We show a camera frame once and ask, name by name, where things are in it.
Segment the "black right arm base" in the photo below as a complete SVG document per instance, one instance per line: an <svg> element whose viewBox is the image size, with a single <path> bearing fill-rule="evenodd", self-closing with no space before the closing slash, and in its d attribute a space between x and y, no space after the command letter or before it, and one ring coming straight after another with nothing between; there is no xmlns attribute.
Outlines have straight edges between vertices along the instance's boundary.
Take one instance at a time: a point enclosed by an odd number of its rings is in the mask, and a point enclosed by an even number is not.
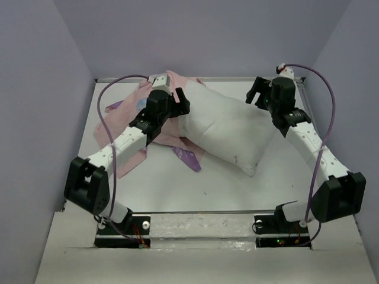
<svg viewBox="0 0 379 284"><path fill-rule="evenodd" d="M256 248L311 248L308 228L300 227L298 221L287 221L283 206L278 205L271 215L254 216L252 231L256 235Z"/></svg>

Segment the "white pillow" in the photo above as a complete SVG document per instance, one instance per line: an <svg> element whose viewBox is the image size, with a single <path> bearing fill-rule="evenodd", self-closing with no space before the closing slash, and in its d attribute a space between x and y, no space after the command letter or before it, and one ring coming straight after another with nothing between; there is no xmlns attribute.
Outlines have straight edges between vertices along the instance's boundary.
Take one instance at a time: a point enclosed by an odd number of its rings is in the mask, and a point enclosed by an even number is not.
<svg viewBox="0 0 379 284"><path fill-rule="evenodd" d="M190 112L178 118L182 137L252 177L276 128L269 112L188 80Z"/></svg>

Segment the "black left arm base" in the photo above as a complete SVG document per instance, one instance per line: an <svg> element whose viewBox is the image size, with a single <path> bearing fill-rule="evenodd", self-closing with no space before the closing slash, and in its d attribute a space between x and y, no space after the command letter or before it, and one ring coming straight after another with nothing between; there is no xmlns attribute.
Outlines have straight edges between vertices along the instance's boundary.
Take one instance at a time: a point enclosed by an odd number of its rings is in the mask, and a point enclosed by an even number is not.
<svg viewBox="0 0 379 284"><path fill-rule="evenodd" d="M94 216L97 231L94 246L99 249L149 249L151 215L128 213L126 221L110 223Z"/></svg>

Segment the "pink printed pillowcase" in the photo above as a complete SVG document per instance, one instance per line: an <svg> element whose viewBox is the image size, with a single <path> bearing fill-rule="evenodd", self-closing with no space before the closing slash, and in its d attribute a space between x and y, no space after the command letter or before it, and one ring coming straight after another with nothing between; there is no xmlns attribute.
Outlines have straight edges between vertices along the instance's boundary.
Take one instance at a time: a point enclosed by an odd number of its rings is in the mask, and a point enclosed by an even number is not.
<svg viewBox="0 0 379 284"><path fill-rule="evenodd" d="M178 119L168 117L169 98L173 95L178 101L175 89L185 89L189 79L172 71L167 71L170 79L170 90L155 91L152 83L155 78L146 78L124 100L106 107L104 122L94 129L94 138L100 148L121 136L127 127L137 127L147 135L147 143L169 146L174 154L195 172L201 170L200 160L204 150L179 133Z"/></svg>

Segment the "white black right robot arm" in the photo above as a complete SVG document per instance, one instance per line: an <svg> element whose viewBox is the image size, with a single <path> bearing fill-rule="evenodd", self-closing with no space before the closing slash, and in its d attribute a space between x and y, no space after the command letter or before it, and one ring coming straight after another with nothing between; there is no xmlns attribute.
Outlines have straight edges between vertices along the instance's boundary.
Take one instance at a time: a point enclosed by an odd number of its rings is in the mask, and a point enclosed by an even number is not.
<svg viewBox="0 0 379 284"><path fill-rule="evenodd" d="M344 166L323 144L306 112L295 106L296 84L279 76L273 80L257 77L246 94L246 103L271 114L273 125L300 153L310 170L312 189L305 201L277 206L272 218L277 231L288 231L296 221L325 223L359 213L366 178Z"/></svg>

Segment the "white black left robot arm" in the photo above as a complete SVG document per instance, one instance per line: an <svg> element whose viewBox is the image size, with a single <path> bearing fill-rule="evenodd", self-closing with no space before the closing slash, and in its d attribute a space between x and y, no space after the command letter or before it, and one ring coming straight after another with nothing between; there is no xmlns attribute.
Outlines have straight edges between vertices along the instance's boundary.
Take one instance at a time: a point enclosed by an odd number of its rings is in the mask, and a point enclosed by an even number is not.
<svg viewBox="0 0 379 284"><path fill-rule="evenodd" d="M149 145L168 119L190 112L190 102L182 88L176 88L175 92L151 91L145 108L116 139L85 159L74 158L69 166L64 197L90 214L105 218L115 232L128 232L131 210L116 201L116 190L110 189L109 178L116 176L117 166Z"/></svg>

